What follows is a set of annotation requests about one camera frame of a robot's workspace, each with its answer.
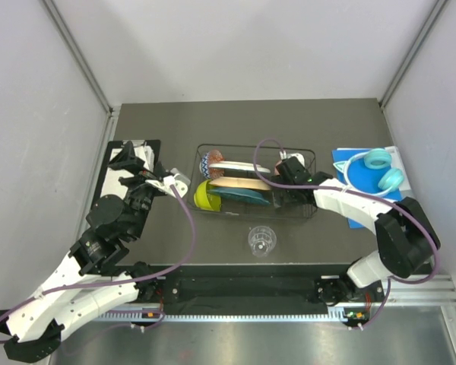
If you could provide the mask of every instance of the white plate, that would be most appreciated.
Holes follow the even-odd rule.
[[[238,170],[238,171],[253,171],[253,163],[246,163],[246,162],[234,162],[234,161],[223,161],[218,163],[212,163],[210,165],[210,169],[225,169],[225,170]],[[260,173],[271,173],[269,169],[257,165],[257,170]]]

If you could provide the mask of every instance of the metal dish rack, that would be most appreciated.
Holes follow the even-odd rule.
[[[206,214],[217,214],[220,216],[237,216],[253,218],[272,218],[272,219],[309,219],[314,213],[312,205],[284,205],[276,208],[272,191],[260,192],[271,204],[267,206],[254,205],[245,202],[238,202],[223,199],[221,211],[206,211],[196,207],[194,195],[196,189],[206,179],[200,171],[199,165],[202,157],[211,150],[219,150],[225,160],[236,162],[253,162],[255,146],[245,146],[236,144],[200,144],[196,151],[195,163],[191,174],[191,188],[188,193],[188,205],[193,211]],[[313,174],[316,171],[315,153],[304,148],[285,148],[288,154],[299,152],[304,156],[306,168]],[[279,161],[279,149],[275,147],[262,147],[258,153],[259,165],[274,171],[275,164]],[[255,173],[246,171],[225,170],[224,176],[256,178]]]

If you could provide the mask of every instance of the white wall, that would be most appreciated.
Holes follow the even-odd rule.
[[[55,2],[113,105],[381,97],[434,3]]]
[[[456,0],[391,99],[387,117],[456,285]]]
[[[105,121],[40,2],[0,2],[0,309],[74,242]]]

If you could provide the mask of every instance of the gray table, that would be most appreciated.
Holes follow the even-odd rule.
[[[164,166],[190,176],[201,143],[257,144],[278,138],[290,147],[311,148],[318,170],[334,173],[331,150],[373,148],[391,144],[376,100],[260,100],[203,103],[124,104],[115,139],[162,141]],[[366,230],[351,230],[331,212],[318,213],[304,224],[269,219],[243,220],[195,214],[198,243],[191,263],[345,263],[376,248]],[[251,227],[268,225],[277,246],[265,259],[250,252]],[[158,198],[142,238],[129,245],[127,262],[177,262],[187,251],[190,226],[173,198]]]

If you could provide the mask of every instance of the teal headphones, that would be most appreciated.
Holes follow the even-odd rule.
[[[381,170],[386,167],[389,167],[392,162],[392,156],[384,148],[374,148],[368,152],[362,152],[360,154],[355,154],[348,161],[340,161],[334,163],[336,170],[340,171],[343,176],[346,184],[351,189],[358,190],[355,188],[348,177],[348,170],[350,165],[356,160],[363,159],[365,166],[372,170]],[[404,182],[404,173],[402,170],[392,167],[385,175],[378,181],[378,187],[382,190],[377,193],[367,193],[374,196],[385,196],[389,192],[394,192],[398,189],[400,185]]]

